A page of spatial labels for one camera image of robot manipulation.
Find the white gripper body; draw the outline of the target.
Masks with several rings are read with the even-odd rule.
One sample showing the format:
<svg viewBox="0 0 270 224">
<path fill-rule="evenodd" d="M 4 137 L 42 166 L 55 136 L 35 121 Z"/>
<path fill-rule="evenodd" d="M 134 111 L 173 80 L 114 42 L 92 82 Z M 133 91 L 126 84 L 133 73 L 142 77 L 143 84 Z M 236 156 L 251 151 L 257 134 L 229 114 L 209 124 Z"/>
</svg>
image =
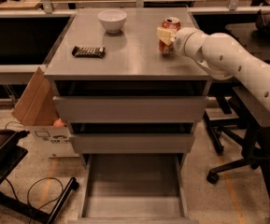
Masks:
<svg viewBox="0 0 270 224">
<path fill-rule="evenodd" d="M 208 35 L 196 28 L 185 27 L 175 34 L 174 49 L 189 58 L 202 58 L 202 46 Z"/>
</svg>

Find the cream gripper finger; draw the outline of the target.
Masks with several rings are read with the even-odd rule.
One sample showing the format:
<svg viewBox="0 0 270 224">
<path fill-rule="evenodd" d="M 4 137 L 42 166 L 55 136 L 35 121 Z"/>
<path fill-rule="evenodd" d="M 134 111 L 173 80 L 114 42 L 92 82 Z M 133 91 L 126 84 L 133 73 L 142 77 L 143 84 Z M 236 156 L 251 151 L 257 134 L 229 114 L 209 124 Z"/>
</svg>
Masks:
<svg viewBox="0 0 270 224">
<path fill-rule="evenodd" d="M 157 37 L 165 43 L 165 45 L 169 46 L 171 45 L 176 36 L 176 29 L 172 28 L 163 28 L 163 27 L 158 27 L 157 28 Z"/>
</svg>

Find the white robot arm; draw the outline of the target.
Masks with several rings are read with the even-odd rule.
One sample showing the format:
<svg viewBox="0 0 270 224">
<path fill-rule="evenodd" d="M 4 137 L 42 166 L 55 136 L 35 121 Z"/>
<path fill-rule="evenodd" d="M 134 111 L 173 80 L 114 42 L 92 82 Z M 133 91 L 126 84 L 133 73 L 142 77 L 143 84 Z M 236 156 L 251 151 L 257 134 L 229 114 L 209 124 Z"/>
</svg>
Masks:
<svg viewBox="0 0 270 224">
<path fill-rule="evenodd" d="M 217 80 L 235 77 L 270 112 L 270 64 L 247 52 L 224 33 L 207 35 L 196 28 L 157 29 L 158 38 L 189 57 Z"/>
</svg>

